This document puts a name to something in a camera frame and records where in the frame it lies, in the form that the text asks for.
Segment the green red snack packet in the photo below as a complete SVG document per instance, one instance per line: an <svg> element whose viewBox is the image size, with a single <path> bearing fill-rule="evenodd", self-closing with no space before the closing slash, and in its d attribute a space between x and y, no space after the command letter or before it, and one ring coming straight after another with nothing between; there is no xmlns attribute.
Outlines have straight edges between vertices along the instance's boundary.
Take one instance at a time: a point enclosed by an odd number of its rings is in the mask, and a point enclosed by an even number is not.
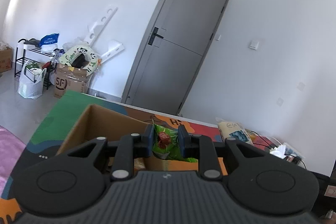
<svg viewBox="0 0 336 224"><path fill-rule="evenodd" d="M192 157L183 158L179 149L178 133L175 130L154 124L152 153L161 160L198 162Z"/></svg>

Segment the white blue snack packet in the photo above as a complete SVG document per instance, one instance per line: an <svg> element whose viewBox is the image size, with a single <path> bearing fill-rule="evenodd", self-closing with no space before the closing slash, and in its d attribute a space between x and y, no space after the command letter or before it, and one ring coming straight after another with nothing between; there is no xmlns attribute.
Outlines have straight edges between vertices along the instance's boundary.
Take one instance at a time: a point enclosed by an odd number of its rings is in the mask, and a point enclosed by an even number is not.
<svg viewBox="0 0 336 224"><path fill-rule="evenodd" d="M222 141L225 141L228 138L235 138L243 141L244 143L253 145L252 139L241 124L226 121L222 118L216 118L216 121Z"/></svg>

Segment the grey room door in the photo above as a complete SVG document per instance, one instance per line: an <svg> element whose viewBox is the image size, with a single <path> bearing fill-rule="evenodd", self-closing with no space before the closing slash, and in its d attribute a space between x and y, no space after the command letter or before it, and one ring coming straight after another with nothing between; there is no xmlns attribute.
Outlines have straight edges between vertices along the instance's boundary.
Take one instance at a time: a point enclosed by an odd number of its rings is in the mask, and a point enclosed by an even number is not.
<svg viewBox="0 0 336 224"><path fill-rule="evenodd" d="M228 0L159 0L140 43L122 102L176 115L221 22Z"/></svg>

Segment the open cardboard box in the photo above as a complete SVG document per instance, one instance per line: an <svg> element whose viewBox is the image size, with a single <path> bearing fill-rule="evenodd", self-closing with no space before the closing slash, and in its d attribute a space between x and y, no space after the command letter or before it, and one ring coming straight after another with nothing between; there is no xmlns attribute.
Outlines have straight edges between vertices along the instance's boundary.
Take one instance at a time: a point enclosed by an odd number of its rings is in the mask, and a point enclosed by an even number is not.
<svg viewBox="0 0 336 224"><path fill-rule="evenodd" d="M212 140L218 136L217 127L203 126L193 122L182 121L181 118L168 118L159 114L150 114L141 110L128 109L128 115L104 108L99 105L89 105L77 119L73 128L65 138L56 155L66 152L77 145L85 143L97 137L106 137L108 141L117 141L124 135L134 132L143 134L149 124L163 125L166 128L172 126L177 130L178 125L182 124L191 134L202 134L209 136ZM134 160L135 173L139 170L198 170L197 162L185 162L175 160L161 160L155 156L147 159Z"/></svg>

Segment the colourful cartoon table mat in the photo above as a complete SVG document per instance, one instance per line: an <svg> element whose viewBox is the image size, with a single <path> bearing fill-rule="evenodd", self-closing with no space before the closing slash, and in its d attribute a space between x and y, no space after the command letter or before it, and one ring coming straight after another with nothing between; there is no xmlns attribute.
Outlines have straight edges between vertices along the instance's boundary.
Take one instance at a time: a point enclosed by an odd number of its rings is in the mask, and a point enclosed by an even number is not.
<svg viewBox="0 0 336 224"><path fill-rule="evenodd" d="M153 114L149 110L136 110L129 106L122 106L77 92L66 92L33 134L18 158L11 175L9 175L1 195L1 223L13 223L13 221L18 223L17 219L22 214L14 197L12 184L14 176L25 168L55 156L63 143L72 147L100 136L105 136L108 140L118 140L120 136L132 133L135 128L143 129L143 124L150 118L156 119L156 123L163 124L170 129L177 130L177 125L184 124L189 133L205 134L215 141L219 141L217 128L200 124L197 121L188 122L183 118L182 120L169 118L168 114ZM140 215L133 218L135 213L133 210L129 210L122 220L131 217L130 223L152 223L144 205L149 205L149 201L137 200L133 207L140 209L138 211ZM200 213L201 209L205 208L205 205L201 206L195 213L191 213L187 220L196 217L196 213ZM249 221L252 218L247 217L248 211L240 212L241 210L230 209L228 206L219 204L210 206L210 209L216 208L219 209L219 212L211 213L209 218L215 219L216 216L219 216L219 220L208 220L206 223L257 223ZM163 219L164 213L167 212L168 209L165 209L164 212L159 211L159 219L154 220L153 223L187 223L187 220L180 221L181 217L177 217L177 211L174 207L171 208L171 213L166 215L167 220ZM196 222L198 220L201 220L201 216L191 220L190 223L198 223Z"/></svg>

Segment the SF cardboard box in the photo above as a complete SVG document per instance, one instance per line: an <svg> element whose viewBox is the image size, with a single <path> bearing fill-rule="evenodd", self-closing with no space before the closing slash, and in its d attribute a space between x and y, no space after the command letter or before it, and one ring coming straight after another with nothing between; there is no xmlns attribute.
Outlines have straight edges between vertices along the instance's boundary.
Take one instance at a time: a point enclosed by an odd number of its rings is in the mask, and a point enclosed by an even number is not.
<svg viewBox="0 0 336 224"><path fill-rule="evenodd" d="M87 76L86 69L58 64L55 73L54 96L61 98L68 90L86 93L90 81L91 76Z"/></svg>

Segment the short white foam board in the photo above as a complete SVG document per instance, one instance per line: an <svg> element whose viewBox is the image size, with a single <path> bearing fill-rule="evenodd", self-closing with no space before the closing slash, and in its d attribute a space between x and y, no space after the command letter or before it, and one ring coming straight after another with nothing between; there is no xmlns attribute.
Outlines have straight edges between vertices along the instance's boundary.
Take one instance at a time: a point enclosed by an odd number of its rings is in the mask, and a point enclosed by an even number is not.
<svg viewBox="0 0 336 224"><path fill-rule="evenodd" d="M101 65L103 65L110 59L114 58L116 55L121 53L124 49L125 47L123 46L122 43L116 40L111 40L108 44L108 50L100 56Z"/></svg>

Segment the panda toilet seat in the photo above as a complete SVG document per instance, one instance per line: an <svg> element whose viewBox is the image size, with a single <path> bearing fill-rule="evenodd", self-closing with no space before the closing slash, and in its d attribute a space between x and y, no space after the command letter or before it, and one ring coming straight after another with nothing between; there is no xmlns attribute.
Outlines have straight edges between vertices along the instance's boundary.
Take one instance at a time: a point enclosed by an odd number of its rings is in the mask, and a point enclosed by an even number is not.
<svg viewBox="0 0 336 224"><path fill-rule="evenodd" d="M98 55L90 47L76 45L59 58L59 63L77 69L84 69L87 76L90 76L98 66Z"/></svg>

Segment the white plastic shopping bag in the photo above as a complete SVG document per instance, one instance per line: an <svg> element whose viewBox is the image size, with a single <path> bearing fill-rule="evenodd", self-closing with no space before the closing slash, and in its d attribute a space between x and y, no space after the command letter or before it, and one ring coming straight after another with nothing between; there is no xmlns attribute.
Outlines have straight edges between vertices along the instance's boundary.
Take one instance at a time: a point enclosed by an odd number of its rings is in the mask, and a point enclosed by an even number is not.
<svg viewBox="0 0 336 224"><path fill-rule="evenodd" d="M47 69L34 61L24 63L19 77L18 93L25 99L37 99L43 94Z"/></svg>

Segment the tall white foam board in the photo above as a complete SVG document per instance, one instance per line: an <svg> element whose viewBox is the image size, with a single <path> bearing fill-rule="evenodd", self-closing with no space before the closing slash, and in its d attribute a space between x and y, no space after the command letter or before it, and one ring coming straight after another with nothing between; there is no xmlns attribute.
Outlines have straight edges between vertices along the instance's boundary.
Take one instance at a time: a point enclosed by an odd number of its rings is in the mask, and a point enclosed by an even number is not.
<svg viewBox="0 0 336 224"><path fill-rule="evenodd" d="M108 5L104 10L102 10L102 12L100 12L97 19L88 28L88 34L84 38L84 42L86 42L88 46L93 46L106 25L114 17L117 11L117 6Z"/></svg>

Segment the pink blanket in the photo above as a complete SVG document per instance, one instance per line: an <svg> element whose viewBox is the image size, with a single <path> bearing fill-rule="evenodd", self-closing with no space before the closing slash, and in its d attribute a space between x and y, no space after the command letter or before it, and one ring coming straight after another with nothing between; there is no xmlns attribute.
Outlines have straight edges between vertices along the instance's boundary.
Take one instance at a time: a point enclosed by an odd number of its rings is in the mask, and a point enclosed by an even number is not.
<svg viewBox="0 0 336 224"><path fill-rule="evenodd" d="M0 175L1 194L3 193L10 174L15 167L26 145L9 130L0 128Z"/></svg>

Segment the blue white bag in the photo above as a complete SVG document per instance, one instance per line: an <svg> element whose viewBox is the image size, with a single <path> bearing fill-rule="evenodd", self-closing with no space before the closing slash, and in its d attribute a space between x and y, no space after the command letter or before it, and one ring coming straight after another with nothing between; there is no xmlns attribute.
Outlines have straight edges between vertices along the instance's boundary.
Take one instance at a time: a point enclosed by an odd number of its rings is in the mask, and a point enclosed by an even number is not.
<svg viewBox="0 0 336 224"><path fill-rule="evenodd" d="M56 48L58 48L58 38L59 34L49 34L41 38L39 42L39 48L42 53L52 53Z"/></svg>

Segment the black metal shoe rack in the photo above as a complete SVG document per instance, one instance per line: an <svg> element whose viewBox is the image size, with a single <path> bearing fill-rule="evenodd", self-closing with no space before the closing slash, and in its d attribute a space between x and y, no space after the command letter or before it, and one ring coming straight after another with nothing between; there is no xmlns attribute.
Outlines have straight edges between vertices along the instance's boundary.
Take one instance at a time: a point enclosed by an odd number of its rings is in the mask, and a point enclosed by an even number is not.
<svg viewBox="0 0 336 224"><path fill-rule="evenodd" d="M13 61L14 78L18 78L21 75L23 65L26 62L40 64L42 67L47 68L43 86L48 90L52 85L50 81L50 73L53 71L53 67L49 62L52 57L54 57L54 54L42 52L41 48L25 44L25 42L27 42L27 39L20 39L17 42Z"/></svg>

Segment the small orange cardboard box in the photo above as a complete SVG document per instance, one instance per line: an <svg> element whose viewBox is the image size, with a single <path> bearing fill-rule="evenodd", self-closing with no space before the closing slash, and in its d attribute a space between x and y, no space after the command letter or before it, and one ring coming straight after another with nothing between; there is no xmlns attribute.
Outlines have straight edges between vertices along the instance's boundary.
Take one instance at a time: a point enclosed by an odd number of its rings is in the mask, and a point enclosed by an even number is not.
<svg viewBox="0 0 336 224"><path fill-rule="evenodd" d="M13 49L5 42L0 42L0 73L12 67Z"/></svg>

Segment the white wall switch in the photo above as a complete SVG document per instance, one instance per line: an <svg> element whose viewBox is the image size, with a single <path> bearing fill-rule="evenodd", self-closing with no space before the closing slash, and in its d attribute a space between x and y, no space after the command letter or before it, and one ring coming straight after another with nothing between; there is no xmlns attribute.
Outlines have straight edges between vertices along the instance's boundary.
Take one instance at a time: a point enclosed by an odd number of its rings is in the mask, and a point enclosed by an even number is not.
<svg viewBox="0 0 336 224"><path fill-rule="evenodd" d="M259 47L259 41L258 40L252 40L249 44L249 48L251 50L258 50L258 47Z"/></svg>

